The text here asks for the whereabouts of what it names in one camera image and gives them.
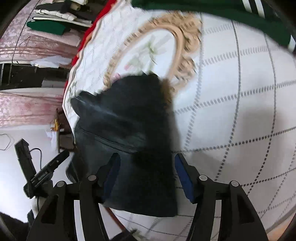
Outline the black leather jacket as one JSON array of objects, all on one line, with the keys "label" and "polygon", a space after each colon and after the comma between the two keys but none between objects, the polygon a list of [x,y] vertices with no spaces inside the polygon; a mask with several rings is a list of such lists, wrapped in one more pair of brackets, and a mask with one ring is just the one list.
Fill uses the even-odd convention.
[{"label": "black leather jacket", "polygon": [[69,180],[97,173],[118,153],[120,168],[106,206],[146,216],[177,215],[169,121],[158,76],[126,76],[99,94],[82,91],[70,103],[78,121]]}]

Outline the pink curtain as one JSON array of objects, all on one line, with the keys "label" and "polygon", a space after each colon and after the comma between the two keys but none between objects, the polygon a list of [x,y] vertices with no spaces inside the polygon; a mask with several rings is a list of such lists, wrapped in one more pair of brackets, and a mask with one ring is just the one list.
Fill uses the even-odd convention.
[{"label": "pink curtain", "polygon": [[63,36],[51,39],[45,33],[27,27],[33,18],[35,7],[44,1],[30,1],[12,20],[1,37],[1,64],[12,66],[12,83],[1,91],[1,126],[43,125],[49,123],[56,109],[62,107],[62,94],[41,93],[41,84],[53,68],[32,66],[51,56],[72,60],[77,52],[82,34],[71,30]]}]

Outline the green varsity jacket striped cuffs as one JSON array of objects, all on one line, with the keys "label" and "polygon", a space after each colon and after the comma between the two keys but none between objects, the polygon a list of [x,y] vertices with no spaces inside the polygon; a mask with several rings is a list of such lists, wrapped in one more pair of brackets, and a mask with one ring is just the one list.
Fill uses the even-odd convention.
[{"label": "green varsity jacket striped cuffs", "polygon": [[198,11],[256,28],[295,54],[295,27],[276,3],[268,1],[132,1],[145,10]]}]

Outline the clothes rack with hanging garments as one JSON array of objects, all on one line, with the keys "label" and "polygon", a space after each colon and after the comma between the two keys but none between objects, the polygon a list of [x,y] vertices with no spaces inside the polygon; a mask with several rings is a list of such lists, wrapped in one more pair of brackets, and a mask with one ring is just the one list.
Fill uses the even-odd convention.
[{"label": "clothes rack with hanging garments", "polygon": [[91,27],[107,1],[38,1],[26,23],[31,30],[62,36]]}]

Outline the white diamond-pattern floral sheet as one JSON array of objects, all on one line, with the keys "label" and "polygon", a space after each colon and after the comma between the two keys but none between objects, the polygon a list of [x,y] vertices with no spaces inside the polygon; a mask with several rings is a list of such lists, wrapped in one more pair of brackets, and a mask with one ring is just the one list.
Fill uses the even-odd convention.
[{"label": "white diamond-pattern floral sheet", "polygon": [[231,20],[117,1],[70,72],[70,126],[75,94],[149,72],[172,86],[171,150],[212,180],[238,181],[267,232],[287,220],[295,212],[295,56]]}]

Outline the red floral blanket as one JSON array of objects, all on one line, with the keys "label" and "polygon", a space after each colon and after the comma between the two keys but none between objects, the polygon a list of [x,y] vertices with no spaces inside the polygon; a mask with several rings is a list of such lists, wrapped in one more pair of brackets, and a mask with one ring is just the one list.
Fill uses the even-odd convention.
[{"label": "red floral blanket", "polygon": [[96,27],[96,24],[97,22],[103,18],[107,13],[109,13],[109,11],[112,9],[112,7],[114,6],[114,4],[117,3],[117,0],[108,0],[106,5],[103,7],[103,9],[99,12],[99,14],[97,15],[95,21],[93,22],[92,26],[89,27],[84,35],[83,35],[83,38],[80,42],[80,45],[79,45],[79,48],[78,48],[78,52],[77,54],[74,56],[74,58],[72,59],[71,61],[71,65],[74,66],[76,64],[76,62],[78,61],[79,59],[79,54],[80,52],[85,48],[85,46],[87,45],[87,43],[91,40],[92,38],[92,34],[93,34],[93,31]]}]

